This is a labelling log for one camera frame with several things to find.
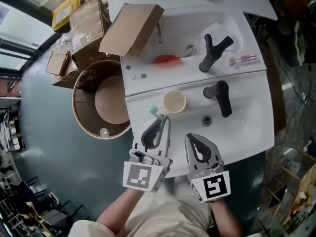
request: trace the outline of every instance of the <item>sink basin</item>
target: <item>sink basin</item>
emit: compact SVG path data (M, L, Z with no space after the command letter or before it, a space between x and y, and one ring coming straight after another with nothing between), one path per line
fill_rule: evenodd
M224 118L215 97L207 99L203 89L219 80L229 85L233 113ZM265 71L207 79L127 97L126 103L133 133L153 116L151 105L162 107L165 93L177 89L185 94L187 105L179 114L169 114L164 108L158 114L168 115L171 121L171 143L168 157L173 160L167 177L189 172L185 150L185 135L195 133L215 143L222 160L229 164L274 145L274 124L271 96ZM202 118L211 117L212 123L204 126Z
M208 73L203 73L198 69L198 65L205 57L206 48L204 34L202 36L200 34L214 23L222 26L222 29L234 40L234 44L223 53ZM169 9L163 13L159 25L161 44L159 44L158 30L155 28L139 57L132 55L121 57L127 96L193 81L266 69L256 39L241 10L226 9L216 5ZM216 38L220 38L220 41L222 39L214 33L216 31L213 32L215 45ZM186 48L190 45L197 47L199 52L185 57ZM256 55L257 63L241 66L238 69L229 66L228 59L247 54ZM153 64L153 60L160 55L175 55L181 59L164 66Z

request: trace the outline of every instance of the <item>beige cup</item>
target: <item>beige cup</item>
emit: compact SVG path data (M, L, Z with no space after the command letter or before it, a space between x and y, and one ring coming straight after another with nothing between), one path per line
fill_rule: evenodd
M187 104L186 96L179 90L171 90L163 97L163 106L170 113L179 113Z

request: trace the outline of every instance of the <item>cable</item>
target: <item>cable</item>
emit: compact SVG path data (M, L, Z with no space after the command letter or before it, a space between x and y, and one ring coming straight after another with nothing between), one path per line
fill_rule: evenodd
M280 66L280 68L282 68L282 70L283 70L284 73L286 74L288 80L290 81L290 83L291 83L291 85L292 85L292 87L293 87L293 89L294 89L294 92L295 92L297 98L298 98L303 104L313 105L313 99L310 97L310 95L311 95L311 93L312 93L312 76L310 77L311 82L310 82L309 96L306 96L306 97L305 97L305 100L302 100L302 99L300 98L299 94L297 93L297 91L296 91L296 89L295 89L295 87L294 87L294 85L293 85L293 83L292 83L292 81L291 81L291 79L290 79L288 73L285 71L285 69L283 68L283 66L281 65L281 63L279 62L279 60L277 59L277 54L276 54L276 52L275 52L272 48L271 48L271 50L273 51L273 53L274 53L275 56L276 56L276 57L275 57L275 60L277 61L278 65Z

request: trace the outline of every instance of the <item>yellow container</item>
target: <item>yellow container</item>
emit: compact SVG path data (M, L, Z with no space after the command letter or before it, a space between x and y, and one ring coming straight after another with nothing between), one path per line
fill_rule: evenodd
M55 32L63 31L68 28L70 14L80 7L81 0L66 0L53 11L52 29Z

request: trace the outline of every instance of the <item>round wooden bin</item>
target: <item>round wooden bin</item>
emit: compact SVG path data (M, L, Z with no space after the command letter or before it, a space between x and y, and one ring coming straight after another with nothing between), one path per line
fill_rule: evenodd
M101 60L78 77L73 91L77 122L91 136L110 140L130 129L119 61Z

